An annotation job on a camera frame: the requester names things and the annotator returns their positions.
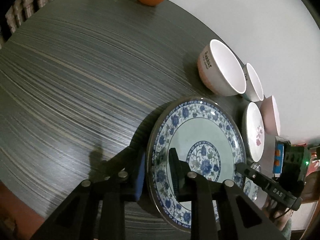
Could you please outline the small blue floral dish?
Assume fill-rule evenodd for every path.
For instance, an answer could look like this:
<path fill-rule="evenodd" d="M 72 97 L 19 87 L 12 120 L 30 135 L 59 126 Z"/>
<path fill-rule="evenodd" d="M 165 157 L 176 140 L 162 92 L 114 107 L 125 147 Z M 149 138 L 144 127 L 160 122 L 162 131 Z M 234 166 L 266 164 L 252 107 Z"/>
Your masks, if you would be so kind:
<path fill-rule="evenodd" d="M 251 181 L 250 179 L 246 178 L 245 184 L 244 184 L 244 188 L 243 188 L 243 192 L 253 202 L 255 202 L 257 200 L 258 190 L 259 190 L 259 186 L 255 185 L 255 183 L 253 183 L 253 181 Z"/>

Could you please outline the wooden chair back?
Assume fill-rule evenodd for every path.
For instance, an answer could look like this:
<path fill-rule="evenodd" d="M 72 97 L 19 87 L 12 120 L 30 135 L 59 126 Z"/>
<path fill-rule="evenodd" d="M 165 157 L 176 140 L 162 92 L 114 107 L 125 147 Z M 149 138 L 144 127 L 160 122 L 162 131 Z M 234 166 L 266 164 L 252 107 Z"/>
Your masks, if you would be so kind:
<path fill-rule="evenodd" d="M 1 0 L 1 35 L 12 35 L 51 0 Z"/>

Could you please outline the white bowl pink flowers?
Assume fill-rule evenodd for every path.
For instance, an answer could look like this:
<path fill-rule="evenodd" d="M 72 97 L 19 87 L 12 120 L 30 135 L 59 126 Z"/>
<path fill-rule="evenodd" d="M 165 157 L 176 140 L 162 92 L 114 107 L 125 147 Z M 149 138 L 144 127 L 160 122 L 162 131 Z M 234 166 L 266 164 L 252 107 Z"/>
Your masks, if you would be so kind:
<path fill-rule="evenodd" d="M 258 162 L 264 151 L 265 130 L 259 107 L 254 102 L 245 108 L 241 131 L 248 161 Z"/>

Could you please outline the blue orange package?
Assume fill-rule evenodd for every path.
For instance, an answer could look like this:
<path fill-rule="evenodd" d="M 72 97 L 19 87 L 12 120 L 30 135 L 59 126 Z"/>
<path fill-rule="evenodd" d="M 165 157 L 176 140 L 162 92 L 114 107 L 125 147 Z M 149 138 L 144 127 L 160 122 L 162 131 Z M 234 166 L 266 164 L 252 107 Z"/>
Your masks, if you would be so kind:
<path fill-rule="evenodd" d="M 281 174 L 284 160 L 284 144 L 276 142 L 274 150 L 273 174 Z"/>

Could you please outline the blue floral porcelain plate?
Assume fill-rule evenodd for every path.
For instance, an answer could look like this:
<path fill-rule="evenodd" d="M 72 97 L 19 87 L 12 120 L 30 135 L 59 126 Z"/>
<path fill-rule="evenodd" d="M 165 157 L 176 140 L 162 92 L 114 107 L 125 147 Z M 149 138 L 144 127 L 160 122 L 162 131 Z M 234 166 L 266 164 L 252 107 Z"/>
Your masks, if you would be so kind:
<path fill-rule="evenodd" d="M 146 154 L 151 197 L 168 224 L 189 232 L 191 203 L 179 202 L 174 195 L 168 159 L 171 148 L 206 179 L 218 183 L 230 179 L 243 188 L 245 178 L 235 166 L 246 162 L 244 142 L 232 117 L 206 98 L 177 100 L 156 121 Z"/>

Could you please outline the white bowl with black lettering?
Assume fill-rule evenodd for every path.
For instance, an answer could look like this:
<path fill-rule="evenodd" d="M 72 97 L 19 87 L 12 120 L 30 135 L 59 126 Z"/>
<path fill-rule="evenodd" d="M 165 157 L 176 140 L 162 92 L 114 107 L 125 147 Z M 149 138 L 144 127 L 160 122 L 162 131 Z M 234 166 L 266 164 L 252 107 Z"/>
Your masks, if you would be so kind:
<path fill-rule="evenodd" d="M 212 39 L 197 60 L 204 85 L 220 96 L 244 94 L 247 88 L 244 71 L 234 53 L 221 41 Z"/>

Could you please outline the small white teal bowl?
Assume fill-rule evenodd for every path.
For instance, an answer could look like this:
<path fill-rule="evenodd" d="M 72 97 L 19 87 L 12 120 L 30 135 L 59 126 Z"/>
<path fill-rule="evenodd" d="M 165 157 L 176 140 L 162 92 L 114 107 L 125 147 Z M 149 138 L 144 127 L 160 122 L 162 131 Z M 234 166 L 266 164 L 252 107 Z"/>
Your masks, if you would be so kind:
<path fill-rule="evenodd" d="M 243 71 L 246 79 L 246 91 L 242 96 L 251 102 L 263 101 L 264 91 L 257 72 L 250 63 L 246 63 Z"/>

